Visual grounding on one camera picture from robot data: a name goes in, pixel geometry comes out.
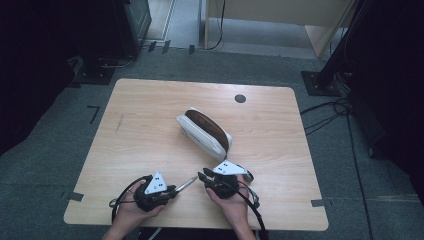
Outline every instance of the hand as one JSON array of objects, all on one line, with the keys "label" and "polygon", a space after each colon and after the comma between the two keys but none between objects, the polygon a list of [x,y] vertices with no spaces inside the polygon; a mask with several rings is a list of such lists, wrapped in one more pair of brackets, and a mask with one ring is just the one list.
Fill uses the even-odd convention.
[{"label": "hand", "polygon": [[[135,192],[135,190],[143,183],[144,182],[140,181],[134,184],[134,186],[132,186],[123,197],[123,201],[134,201],[133,192]],[[123,239],[125,235],[139,227],[144,220],[156,217],[164,208],[165,205],[161,205],[157,206],[150,212],[145,212],[141,210],[135,202],[121,203],[112,226],[103,236],[103,240]]]},{"label": "hand", "polygon": [[[237,175],[237,180],[246,184],[242,175]],[[249,192],[245,185],[239,183],[239,191],[245,197],[249,198]],[[221,208],[225,219],[227,219],[228,223],[233,227],[240,240],[256,239],[247,219],[247,203],[241,196],[236,193],[230,198],[220,199],[212,189],[206,188],[206,192],[209,198]]]}]

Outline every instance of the person's left hand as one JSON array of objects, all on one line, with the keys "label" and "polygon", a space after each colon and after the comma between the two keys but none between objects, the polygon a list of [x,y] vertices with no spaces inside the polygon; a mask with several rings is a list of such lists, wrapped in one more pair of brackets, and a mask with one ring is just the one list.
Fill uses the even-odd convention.
[{"label": "person's left hand", "polygon": [[143,181],[137,182],[123,197],[124,202],[118,207],[118,212],[110,229],[103,236],[103,240],[123,239],[125,235],[139,227],[141,223],[151,217],[156,217],[164,208],[165,205],[160,205],[150,212],[141,210],[134,201],[133,193],[135,190],[144,184]]}]

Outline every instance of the wooden table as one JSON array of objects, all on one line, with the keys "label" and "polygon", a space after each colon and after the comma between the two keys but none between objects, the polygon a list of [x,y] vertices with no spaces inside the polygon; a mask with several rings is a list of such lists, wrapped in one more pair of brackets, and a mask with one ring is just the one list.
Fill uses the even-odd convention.
[{"label": "wooden table", "polygon": [[[244,103],[235,96],[246,97]],[[255,177],[269,230],[328,227],[295,95],[285,87],[121,79],[116,83],[65,212],[69,224],[111,224],[108,203],[133,180],[160,171],[179,186],[219,163],[185,136],[176,121],[189,107],[209,115],[233,137],[228,160]],[[252,228],[258,221],[249,210]],[[229,228],[197,180],[145,226]]]},{"label": "wooden table", "polygon": [[[224,0],[206,0],[205,48],[209,18],[220,19],[223,4]],[[321,57],[337,30],[349,25],[354,5],[355,0],[231,0],[225,1],[224,18],[305,25],[315,55]]]}]

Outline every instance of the round hole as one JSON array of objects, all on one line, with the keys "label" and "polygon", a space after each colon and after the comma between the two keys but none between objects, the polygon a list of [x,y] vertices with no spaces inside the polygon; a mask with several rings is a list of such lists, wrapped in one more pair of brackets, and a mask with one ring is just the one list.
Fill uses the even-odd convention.
[{"label": "round hole", "polygon": [[242,94],[237,94],[234,99],[238,103],[244,103],[244,102],[246,102],[246,97],[244,95],[242,95]]}]

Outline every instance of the gray carpet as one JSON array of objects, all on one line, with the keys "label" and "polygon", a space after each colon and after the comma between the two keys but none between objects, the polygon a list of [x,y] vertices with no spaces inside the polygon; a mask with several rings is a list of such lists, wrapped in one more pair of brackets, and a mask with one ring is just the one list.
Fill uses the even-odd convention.
[{"label": "gray carpet", "polygon": [[[120,78],[291,87],[300,110],[338,99],[308,96],[304,87],[300,72],[320,71],[324,61],[200,50],[190,55],[187,49],[169,49],[162,54],[161,50],[143,50],[136,61],[115,71],[108,86],[65,89],[31,135],[0,157],[1,240],[100,239],[107,230],[108,226],[67,225],[63,215],[67,195],[74,189]],[[93,107],[100,107],[94,119]],[[303,124],[310,126],[333,114],[331,107],[323,107],[302,115]],[[418,240],[424,236],[424,209],[408,176],[390,161],[370,159],[355,116],[349,120],[357,166],[346,117],[308,135],[328,230],[272,231],[272,239]]]}]

